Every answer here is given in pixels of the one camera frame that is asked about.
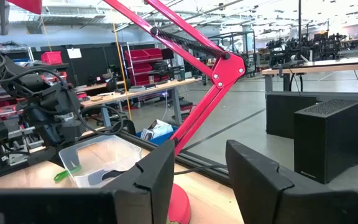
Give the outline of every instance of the spring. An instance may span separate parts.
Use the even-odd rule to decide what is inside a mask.
[[[225,54],[223,50],[214,49],[212,47],[205,46],[197,41],[188,40],[186,38],[179,37],[175,34],[171,34],[163,30],[159,30],[156,27],[152,28],[151,33],[153,35],[156,35],[157,37],[160,37],[161,39],[174,42],[179,46],[183,47],[184,49],[196,50],[206,55],[214,55],[215,57],[222,57]]]

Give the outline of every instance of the green tool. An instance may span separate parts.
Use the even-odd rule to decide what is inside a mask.
[[[71,173],[75,173],[81,170],[81,166],[78,166],[76,168],[74,168],[73,170],[71,170]],[[53,180],[56,183],[59,183],[60,181],[62,181],[64,178],[68,177],[68,175],[70,175],[70,173],[67,170],[64,170],[63,172],[58,173]]]

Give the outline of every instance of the workbench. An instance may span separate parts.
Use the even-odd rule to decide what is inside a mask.
[[[129,92],[127,92],[127,95],[114,93],[114,95],[112,95],[112,96],[92,96],[90,100],[81,102],[81,106],[84,108],[87,108],[87,107],[96,106],[96,105],[106,105],[109,103],[120,102],[121,100],[127,100],[127,98],[133,99],[133,98],[137,98],[140,96],[149,95],[152,93],[158,93],[158,92],[165,91],[165,90],[173,90],[172,91],[172,101],[173,101],[173,108],[174,108],[174,112],[175,112],[175,122],[177,125],[180,125],[182,123],[182,120],[181,120],[181,112],[180,112],[180,104],[179,104],[179,92],[176,87],[182,86],[182,85],[187,85],[187,84],[198,82],[198,81],[201,81],[201,79],[200,78],[199,79],[187,78],[186,80],[183,80],[180,82],[178,80],[172,80],[166,84],[157,85],[157,87],[153,88],[153,89],[144,90],[144,91],[140,91],[140,92],[130,92],[129,91]],[[102,115],[104,126],[110,127],[111,126],[110,117],[109,117],[108,110],[106,108],[102,108],[101,115]]]
[[[308,62],[302,66],[293,67],[291,69],[283,68],[282,76],[284,77],[283,90],[273,91],[273,76],[279,75],[279,69],[267,69],[262,71],[265,77],[265,91],[267,95],[282,95],[282,96],[312,96],[316,97],[317,101],[327,101],[332,99],[346,99],[358,100],[358,93],[333,93],[333,92],[291,92],[290,91],[290,76],[292,73],[310,73],[310,72],[337,72],[337,71],[356,71],[358,75],[358,58],[341,59],[341,60],[327,60],[321,62]]]
[[[142,157],[149,151],[143,149]],[[175,172],[186,168],[175,164]],[[1,188],[75,188],[66,178],[56,184],[53,178],[64,168],[49,161],[0,177]],[[174,183],[186,191],[191,205],[191,222],[194,224],[243,223],[234,192],[197,173],[176,175]]]

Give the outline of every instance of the pink metal arm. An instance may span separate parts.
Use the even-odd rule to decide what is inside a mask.
[[[152,35],[152,26],[146,21],[144,21],[142,18],[140,18],[138,15],[134,14],[127,7],[119,3],[117,0],[104,1],[106,1],[111,7],[115,8],[117,11],[128,17],[132,22],[140,26],[150,35]],[[210,40],[208,40],[208,38],[206,38],[194,27],[187,24],[182,18],[180,18],[173,11],[163,5],[160,1],[146,1],[202,44],[214,49],[217,48],[217,46],[215,46]],[[198,103],[196,108],[178,128],[175,134],[171,137],[171,139],[176,140],[177,145],[175,147],[175,154],[177,155],[183,149],[186,143],[190,140],[190,138],[194,135],[197,129],[203,124],[209,114],[211,114],[212,110],[214,110],[216,105],[218,105],[218,103],[222,100],[224,95],[230,90],[235,81],[246,72],[246,68],[242,58],[234,54],[230,54],[229,59],[218,58],[212,71],[205,64],[194,58],[191,54],[189,54],[186,50],[182,49],[176,43],[161,39],[158,35],[153,35],[153,37],[161,41],[167,47],[175,51],[178,55],[182,56],[187,62],[191,63],[201,72],[209,76],[214,83],[209,92],[207,92],[204,98]]]

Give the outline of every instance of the table leg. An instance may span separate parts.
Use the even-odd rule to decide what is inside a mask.
[[[283,78],[283,91],[290,91],[290,74],[284,74]]]
[[[122,112],[122,105],[121,105],[121,101],[118,102],[118,107],[119,107],[119,111]]]
[[[267,93],[273,91],[273,75],[265,76],[265,91]]]
[[[181,112],[180,112],[180,104],[179,104],[179,92],[177,88],[172,90],[172,103],[173,110],[175,112],[175,122],[177,125],[181,125]]]
[[[107,108],[102,108],[102,119],[103,119],[104,127],[111,126],[109,111],[107,110]]]

